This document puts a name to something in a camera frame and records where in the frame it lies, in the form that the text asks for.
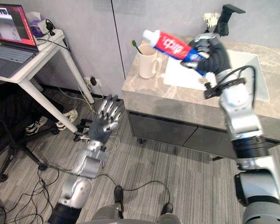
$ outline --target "gray wall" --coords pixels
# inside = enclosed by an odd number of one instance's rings
[[[73,58],[83,76],[101,79],[103,93],[119,94],[124,82],[110,0],[0,0],[22,4],[25,12],[38,11],[64,31]],[[178,35],[205,30],[203,14],[221,12],[223,4],[246,11],[233,14],[230,35],[224,40],[280,48],[280,0],[113,0],[120,48],[127,75],[145,29]],[[37,75],[45,84],[77,89],[66,64],[56,55]]]
[[[222,12],[224,4],[246,11],[233,13],[229,35],[223,40],[280,48],[280,0],[114,0],[120,48],[127,74],[136,51],[131,39],[141,42],[145,29],[195,36],[203,33],[205,12]]]

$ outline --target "white flower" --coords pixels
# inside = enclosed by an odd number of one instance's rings
[[[209,20],[210,18],[211,18],[211,13],[205,13],[203,16],[204,21]]]
[[[214,27],[218,22],[218,18],[216,18],[215,16],[212,16],[209,20],[207,20],[207,26],[208,27]]]
[[[221,14],[220,14],[220,13],[214,13],[213,15],[214,15],[217,19],[219,19],[219,17],[220,17]]]

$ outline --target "electrical outlet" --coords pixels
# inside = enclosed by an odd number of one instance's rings
[[[90,85],[90,78],[86,78],[86,77],[84,77],[84,82],[86,83],[86,85],[87,85],[87,84],[89,84],[89,85]]]
[[[101,80],[99,80],[99,79],[96,79],[96,81],[97,81],[97,85],[98,85],[99,87],[102,87],[102,83],[101,83]]]

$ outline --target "cabinet drawer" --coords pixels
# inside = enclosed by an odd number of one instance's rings
[[[182,146],[197,129],[197,125],[130,112],[135,136]]]
[[[229,135],[219,129],[198,127],[183,146],[222,157],[236,159],[236,154],[233,151]]]

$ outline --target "laptop keyboard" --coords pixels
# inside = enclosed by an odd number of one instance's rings
[[[11,62],[24,63],[33,55],[33,52],[0,46],[0,58]]]

